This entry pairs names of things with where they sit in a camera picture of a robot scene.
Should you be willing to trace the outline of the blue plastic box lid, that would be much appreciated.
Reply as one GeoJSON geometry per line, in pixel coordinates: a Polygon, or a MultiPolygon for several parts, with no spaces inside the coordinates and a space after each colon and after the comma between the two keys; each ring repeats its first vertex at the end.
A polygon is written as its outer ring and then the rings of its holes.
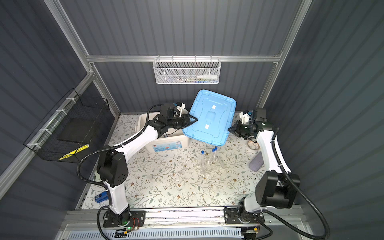
{"type": "Polygon", "coordinates": [[[198,92],[190,115],[198,121],[183,129],[185,136],[217,147],[223,146],[230,134],[237,102],[233,98],[208,91],[198,92]]]}

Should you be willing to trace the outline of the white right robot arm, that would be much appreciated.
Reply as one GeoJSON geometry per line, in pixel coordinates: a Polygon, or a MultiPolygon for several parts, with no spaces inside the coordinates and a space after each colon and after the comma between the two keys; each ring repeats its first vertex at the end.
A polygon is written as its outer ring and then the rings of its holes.
{"type": "Polygon", "coordinates": [[[266,110],[257,108],[239,113],[239,120],[229,128],[236,137],[249,140],[260,147],[263,162],[259,163],[266,171],[256,185],[255,196],[243,198],[237,208],[236,216],[243,223],[254,220],[253,213],[260,207],[289,209],[293,206],[297,190],[288,178],[299,186],[300,177],[288,168],[277,139],[277,131],[267,119],[266,110]]]}

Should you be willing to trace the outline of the blue capped test tube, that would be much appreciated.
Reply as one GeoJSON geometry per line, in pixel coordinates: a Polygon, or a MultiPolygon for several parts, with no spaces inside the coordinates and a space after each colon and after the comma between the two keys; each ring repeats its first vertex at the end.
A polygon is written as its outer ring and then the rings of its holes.
{"type": "Polygon", "coordinates": [[[205,160],[205,151],[201,151],[201,168],[204,176],[207,174],[205,160]]]}
{"type": "Polygon", "coordinates": [[[213,150],[212,150],[212,157],[211,157],[211,164],[214,164],[216,162],[216,155],[217,155],[217,150],[218,148],[215,147],[213,150]]]}
{"type": "Polygon", "coordinates": [[[222,168],[224,168],[223,162],[221,157],[218,155],[218,147],[215,147],[214,155],[213,155],[214,162],[219,163],[222,168]]]}

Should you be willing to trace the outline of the white plastic storage box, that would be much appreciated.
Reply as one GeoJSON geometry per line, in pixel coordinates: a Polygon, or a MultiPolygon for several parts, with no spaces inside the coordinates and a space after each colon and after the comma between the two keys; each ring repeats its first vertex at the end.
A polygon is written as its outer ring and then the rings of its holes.
{"type": "MultiPolygon", "coordinates": [[[[160,112],[150,113],[149,120],[152,120],[160,112]]],[[[136,125],[135,133],[140,131],[145,124],[147,114],[139,116],[138,124],[136,125]]],[[[147,144],[145,148],[150,153],[157,153],[169,150],[177,150],[187,148],[189,146],[190,138],[184,135],[183,130],[169,129],[162,137],[147,144]]]]}

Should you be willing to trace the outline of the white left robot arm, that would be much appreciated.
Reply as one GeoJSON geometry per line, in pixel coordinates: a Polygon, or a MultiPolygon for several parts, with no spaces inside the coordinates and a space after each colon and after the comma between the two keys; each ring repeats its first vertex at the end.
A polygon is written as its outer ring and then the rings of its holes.
{"type": "Polygon", "coordinates": [[[129,208],[125,193],[125,180],[128,177],[128,161],[145,145],[157,140],[169,129],[182,130],[198,118],[184,111],[182,103],[159,104],[150,107],[143,128],[132,137],[101,151],[97,173],[109,198],[109,209],[121,215],[129,208]]]}

